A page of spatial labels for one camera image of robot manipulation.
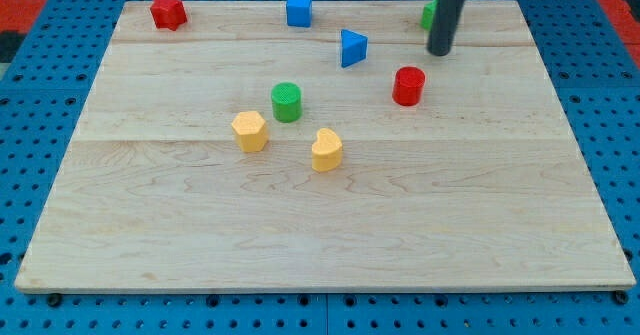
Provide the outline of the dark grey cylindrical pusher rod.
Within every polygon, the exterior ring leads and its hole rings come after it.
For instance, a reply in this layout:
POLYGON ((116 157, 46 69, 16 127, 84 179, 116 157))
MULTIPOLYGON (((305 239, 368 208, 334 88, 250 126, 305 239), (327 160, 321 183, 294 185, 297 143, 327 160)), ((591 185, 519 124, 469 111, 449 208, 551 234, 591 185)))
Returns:
POLYGON ((434 56, 446 56, 452 49, 465 0, 438 0, 432 22, 427 51, 434 56))

